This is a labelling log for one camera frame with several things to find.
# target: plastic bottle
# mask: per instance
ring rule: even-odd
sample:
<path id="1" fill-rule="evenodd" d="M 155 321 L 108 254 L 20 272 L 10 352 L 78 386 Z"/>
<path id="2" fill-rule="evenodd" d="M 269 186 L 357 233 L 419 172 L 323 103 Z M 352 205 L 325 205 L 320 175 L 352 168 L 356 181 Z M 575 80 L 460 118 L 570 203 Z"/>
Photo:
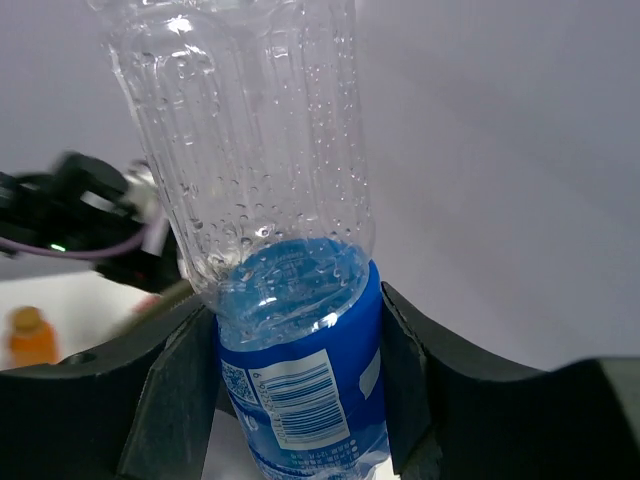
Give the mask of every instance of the plastic bottle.
<path id="1" fill-rule="evenodd" d="M 354 0 L 92 3 L 258 466 L 370 477 L 388 447 Z"/>
<path id="2" fill-rule="evenodd" d="M 28 367 L 39 363 L 57 363 L 58 348 L 53 327 L 35 307 L 21 307 L 9 314 L 11 337 L 9 350 L 12 367 Z"/>

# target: robotic arm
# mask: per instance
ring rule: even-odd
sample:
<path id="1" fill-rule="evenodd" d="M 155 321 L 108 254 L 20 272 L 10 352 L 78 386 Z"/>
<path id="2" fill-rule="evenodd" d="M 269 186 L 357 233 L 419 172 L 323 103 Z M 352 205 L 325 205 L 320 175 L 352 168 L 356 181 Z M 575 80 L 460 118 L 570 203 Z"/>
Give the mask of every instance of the robotic arm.
<path id="1" fill-rule="evenodd" d="M 180 279 L 175 238 L 160 212 L 145 162 L 120 173 L 67 153 L 51 173 L 0 173 L 0 252 L 87 260 L 109 280 L 157 293 Z M 154 235 L 161 236 L 155 249 Z"/>

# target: bottle cap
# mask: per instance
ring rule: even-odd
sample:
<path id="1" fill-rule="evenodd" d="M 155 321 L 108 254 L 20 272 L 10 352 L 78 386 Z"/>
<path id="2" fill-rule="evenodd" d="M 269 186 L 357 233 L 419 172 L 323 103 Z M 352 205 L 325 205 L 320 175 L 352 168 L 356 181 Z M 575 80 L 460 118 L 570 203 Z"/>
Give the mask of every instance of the bottle cap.
<path id="1" fill-rule="evenodd" d="M 36 307 L 20 307 L 10 315 L 13 330 L 16 333 L 30 333 L 40 327 L 44 319 Z"/>

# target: black holder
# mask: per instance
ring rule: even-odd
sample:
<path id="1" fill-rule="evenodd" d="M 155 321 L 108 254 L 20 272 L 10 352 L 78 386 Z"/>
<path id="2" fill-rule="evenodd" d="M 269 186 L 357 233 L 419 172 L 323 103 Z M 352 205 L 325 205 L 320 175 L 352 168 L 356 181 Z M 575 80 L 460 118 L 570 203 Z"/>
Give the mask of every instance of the black holder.
<path id="1" fill-rule="evenodd" d="M 383 284 L 382 363 L 403 480 L 640 478 L 640 362 L 515 364 Z M 0 479 L 200 480 L 213 315 L 196 297 L 59 365 L 0 372 Z"/>
<path id="2" fill-rule="evenodd" d="M 112 165 L 76 152 L 64 153 L 51 173 L 0 173 L 0 237 L 67 251 L 117 245 L 142 227 L 126 201 L 128 189 Z M 0 253 L 17 254 L 10 248 Z"/>

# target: white wall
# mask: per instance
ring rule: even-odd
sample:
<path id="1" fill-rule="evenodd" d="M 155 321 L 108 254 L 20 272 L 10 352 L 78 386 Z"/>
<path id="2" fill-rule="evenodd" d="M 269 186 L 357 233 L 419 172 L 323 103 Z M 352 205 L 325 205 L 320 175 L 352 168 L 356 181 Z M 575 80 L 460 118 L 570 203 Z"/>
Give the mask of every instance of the white wall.
<path id="1" fill-rule="evenodd" d="M 534 366 L 639 354 L 640 3 L 358 1 L 385 279 Z M 2 169 L 140 156 L 83 1 L 0 9 Z"/>

